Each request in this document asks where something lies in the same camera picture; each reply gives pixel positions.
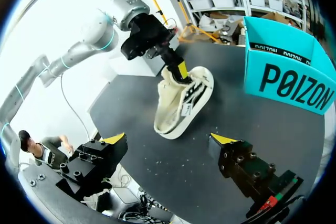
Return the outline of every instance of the cardboard box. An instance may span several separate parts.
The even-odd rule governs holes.
[[[274,20],[283,24],[289,24],[289,20],[285,19],[285,17],[283,17],[282,15],[280,15],[277,12],[273,12],[273,13],[268,13],[264,16],[261,16],[260,18],[265,18],[265,19],[269,19],[269,20]]]
[[[280,23],[283,23],[283,24],[286,24],[286,25],[289,25],[289,26],[293,26],[293,27],[299,28],[296,25],[295,22],[292,22],[291,20],[286,19],[285,17],[283,17],[282,15],[280,15],[277,12],[265,14],[264,16],[261,16],[260,18],[264,18],[264,19],[268,19],[268,20],[274,20],[274,21],[277,21],[277,22],[280,22]],[[243,19],[240,19],[237,22],[238,22],[240,28],[244,27]]]
[[[318,41],[274,20],[244,24],[245,92],[324,115],[336,99],[336,70]]]
[[[229,16],[221,14],[220,12],[211,12],[210,13],[210,18],[213,19],[227,19]]]

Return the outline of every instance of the yellow pad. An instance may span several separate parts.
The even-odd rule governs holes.
[[[187,71],[187,67],[186,67],[186,65],[185,65],[185,61],[183,61],[182,63],[179,64],[178,69],[179,69],[179,71],[180,71],[180,74],[181,74],[182,78],[183,78],[183,79],[184,79],[184,78],[187,78],[187,76],[188,76],[188,71]]]
[[[109,137],[107,139],[100,140],[101,142],[106,142],[108,144],[115,144],[117,141],[121,140],[125,133],[120,133],[119,135]]]
[[[231,142],[238,142],[238,140],[234,140],[234,139],[227,138],[227,137],[224,137],[224,136],[216,135],[214,133],[211,133],[211,136],[213,136],[221,144],[228,144],[228,143],[231,143]]]

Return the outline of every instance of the shoe sole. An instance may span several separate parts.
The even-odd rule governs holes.
[[[162,137],[166,139],[169,139],[169,140],[176,139],[185,132],[185,130],[188,128],[190,123],[194,120],[196,115],[201,111],[204,105],[208,102],[214,90],[214,77],[211,74],[211,72],[207,68],[204,68],[204,67],[195,67],[193,68],[193,70],[194,69],[195,70],[203,69],[205,71],[206,78],[209,81],[209,87],[206,88],[202,97],[199,99],[196,106],[193,108],[193,112],[191,115],[187,116],[184,120],[182,120],[182,122],[175,129],[173,129],[170,133],[160,134]]]

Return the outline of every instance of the robotic arm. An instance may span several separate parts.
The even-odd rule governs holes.
[[[18,173],[20,140],[11,128],[10,122],[29,94],[34,81],[40,78],[48,87],[65,71],[83,60],[114,49],[118,43],[115,24],[121,31],[131,31],[130,37],[123,43],[121,52],[128,60],[143,56],[149,58],[161,55],[176,81],[191,83],[187,76],[184,60],[170,48],[169,41],[174,33],[166,29],[153,15],[149,7],[141,0],[102,0],[101,8],[92,23],[83,29],[82,41],[74,44],[68,52],[49,63],[45,55],[40,56],[29,67],[13,87],[0,107],[1,145],[7,155],[6,167],[14,174]]]

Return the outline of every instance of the white wall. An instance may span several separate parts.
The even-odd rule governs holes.
[[[30,0],[21,1],[14,16]],[[152,14],[157,11],[152,0],[143,1],[149,5]],[[158,2],[166,17],[175,18],[180,26],[169,0]],[[45,53],[51,62],[78,41],[81,24],[85,21],[87,11],[92,8],[95,8],[95,0],[39,0],[29,10],[10,35],[0,56],[0,104],[40,54]],[[120,46],[129,33],[118,31],[118,34],[120,42],[116,50],[91,57],[68,70],[63,77],[65,94],[90,134],[96,129],[87,111],[107,82],[113,79],[109,59],[121,54]],[[37,141],[44,136],[59,134],[66,134],[74,147],[87,141],[83,127],[61,95],[60,79],[47,89],[37,80],[11,126],[17,133],[26,129]],[[22,154],[20,159],[26,162],[27,155]]]

